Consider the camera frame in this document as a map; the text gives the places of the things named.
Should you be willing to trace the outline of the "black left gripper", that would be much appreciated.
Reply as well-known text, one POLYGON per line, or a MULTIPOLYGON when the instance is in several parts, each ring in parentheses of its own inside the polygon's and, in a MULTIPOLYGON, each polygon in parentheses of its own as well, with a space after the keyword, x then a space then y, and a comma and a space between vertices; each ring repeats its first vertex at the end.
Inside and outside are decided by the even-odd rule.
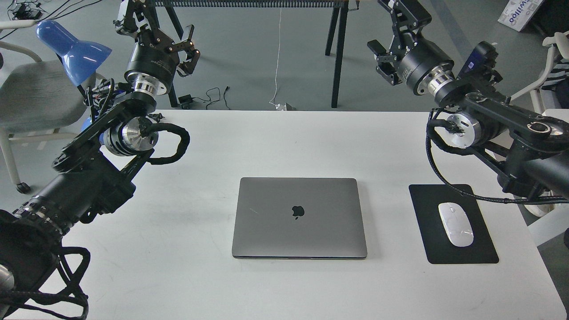
POLYGON ((136 39, 124 78, 134 91, 150 96, 170 93, 177 71, 181 77, 193 74, 200 57, 192 40, 194 25, 183 29, 179 43, 161 30, 154 31, 154 14, 148 0, 123 0, 115 20, 115 31, 136 39), (184 51, 186 58, 179 59, 184 51))

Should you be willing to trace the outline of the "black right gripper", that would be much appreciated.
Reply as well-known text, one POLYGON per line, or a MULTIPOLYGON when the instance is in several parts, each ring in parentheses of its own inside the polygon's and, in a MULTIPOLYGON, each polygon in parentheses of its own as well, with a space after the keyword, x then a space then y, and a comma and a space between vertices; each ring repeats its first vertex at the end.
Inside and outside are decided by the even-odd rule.
POLYGON ((422 38, 421 31, 432 22, 423 5, 417 0, 379 0, 378 4, 389 12, 394 38, 403 40, 404 56, 399 61, 376 39, 369 41, 376 72, 392 86, 404 83, 416 96, 436 95, 444 85, 455 81, 453 60, 435 43, 422 38))

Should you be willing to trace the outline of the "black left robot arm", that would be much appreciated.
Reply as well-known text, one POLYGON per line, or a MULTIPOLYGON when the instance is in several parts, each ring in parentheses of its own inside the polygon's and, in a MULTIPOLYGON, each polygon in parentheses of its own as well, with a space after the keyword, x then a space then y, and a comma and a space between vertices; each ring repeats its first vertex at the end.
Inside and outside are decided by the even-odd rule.
POLYGON ((118 34, 135 40, 124 82, 102 79, 84 92, 91 123, 54 160, 47 186, 13 212, 1 211, 1 318, 20 308, 64 319, 44 307, 67 302, 88 314, 80 288, 90 252, 64 247, 77 222, 113 213, 132 198, 132 180, 145 164, 177 162, 190 135, 151 115, 156 97, 169 94, 175 74, 193 73, 200 52, 194 30, 181 28, 170 0, 124 0, 114 21, 118 34))

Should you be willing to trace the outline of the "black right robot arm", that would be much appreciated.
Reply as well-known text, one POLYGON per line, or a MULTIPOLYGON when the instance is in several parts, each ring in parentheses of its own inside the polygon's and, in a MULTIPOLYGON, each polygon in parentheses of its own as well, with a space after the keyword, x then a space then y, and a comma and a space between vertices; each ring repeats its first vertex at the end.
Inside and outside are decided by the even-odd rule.
POLYGON ((539 115, 511 103, 496 91, 501 81, 494 69, 497 52, 480 42, 458 75, 454 62, 421 33, 431 15, 416 0, 380 0, 392 20, 390 49, 377 40, 368 48, 377 72, 391 85, 404 84, 417 95, 430 94, 436 108, 426 125, 425 148, 429 164, 443 183, 431 147, 473 155, 497 174, 503 192, 515 199, 475 199, 527 205, 568 203, 568 123, 539 115))

